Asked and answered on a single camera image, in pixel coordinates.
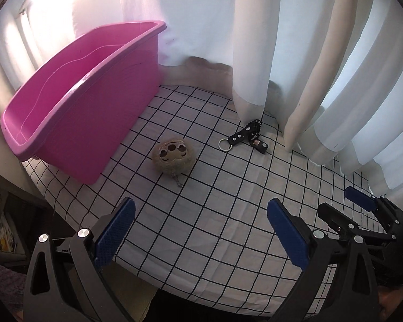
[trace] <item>white curtain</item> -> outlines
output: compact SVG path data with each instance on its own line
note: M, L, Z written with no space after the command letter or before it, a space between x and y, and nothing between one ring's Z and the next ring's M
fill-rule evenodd
M360 169L375 195L403 207L397 0L28 0L34 51L18 25L23 2L0 12L0 64L14 89L36 68L30 52L45 62L98 25L164 20L162 65L199 57L231 67L224 93L244 123L271 112L288 150L317 164L337 158L345 174Z

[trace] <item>keychain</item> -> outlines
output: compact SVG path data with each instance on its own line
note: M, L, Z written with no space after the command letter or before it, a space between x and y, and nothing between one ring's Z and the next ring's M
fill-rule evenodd
M248 139L250 146L252 146L261 153L265 153L269 146L265 142L260 140L260 129L261 129L261 121L253 120L250 123L248 123L243 130L236 132L235 134L233 134L228 138L221 139L218 142L218 147L222 151L230 151L233 148L233 146L243 142L245 139ZM223 149L220 146L223 140L226 140L230 144L230 147L228 149Z
M194 149L186 140L176 138L157 144L151 153L152 161L158 171L168 174L183 188L179 175L189 172L196 163Z

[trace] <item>table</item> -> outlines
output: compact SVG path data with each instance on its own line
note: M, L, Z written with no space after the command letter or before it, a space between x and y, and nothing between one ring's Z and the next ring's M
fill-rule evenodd
M242 128L233 102L192 87L160 87L95 184L83 185L41 160L24 166L75 230L91 227L131 197L136 219L116 261L142 279L200 304L269 316L300 274L267 220L269 200L278 197L292 215L330 237L335 234L316 216L319 203L332 204L363 228L378 231L379 224L344 198L349 185L369 193L361 174L345 178L336 159L321 167L288 153L276 119L265 113L262 122L265 155L247 143L225 153L218 141ZM180 176L182 189L149 158L156 142L177 137L185 137L198 157L189 176ZM310 313L321 308L333 273L329 268Z

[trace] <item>pink plastic tub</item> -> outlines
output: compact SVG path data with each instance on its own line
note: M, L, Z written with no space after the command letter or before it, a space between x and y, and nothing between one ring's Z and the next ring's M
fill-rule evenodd
M0 120L18 159L37 156L95 183L157 93L158 34L165 29L162 21L104 25L39 68Z

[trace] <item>curtain fold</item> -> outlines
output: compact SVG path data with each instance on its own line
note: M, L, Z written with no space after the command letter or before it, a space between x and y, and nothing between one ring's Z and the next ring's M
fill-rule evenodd
M235 0L233 101L244 125L264 112L279 6L280 0Z
M367 124L340 153L342 171L350 173L361 168L383 151L403 132L403 72L395 86ZM354 158L340 155L353 150Z
M121 0L124 21L160 19L159 62L177 66L188 57L232 65L235 0Z
M343 67L345 66L349 56L355 48L355 45L360 39L361 33L363 32L363 29L365 28L367 20L369 18L372 6L373 0L357 0L357 11L355 13L354 28L352 30L351 37L349 38L348 47L346 48L345 55L343 56L342 64L339 67L333 83L336 82L337 77L342 72Z
M282 129L319 58L333 5L334 0L280 0L272 84L265 109Z
M314 117L337 74L355 24L357 0L335 0L327 35L296 108L284 127L284 141L291 151Z
M335 152L342 150L370 120L403 71L403 9L397 1L391 1L379 34L367 54L364 50L358 54L359 50L357 44L353 61L356 64L362 59L358 69L346 83L340 83L339 76L337 86L343 85L340 93L314 124L318 139Z
M24 0L8 0L0 11L0 63L14 90L34 72L16 17Z
M373 159L382 167L389 189L403 183L403 132Z
M44 62L75 39L74 2L75 0L30 0L27 8L28 20Z

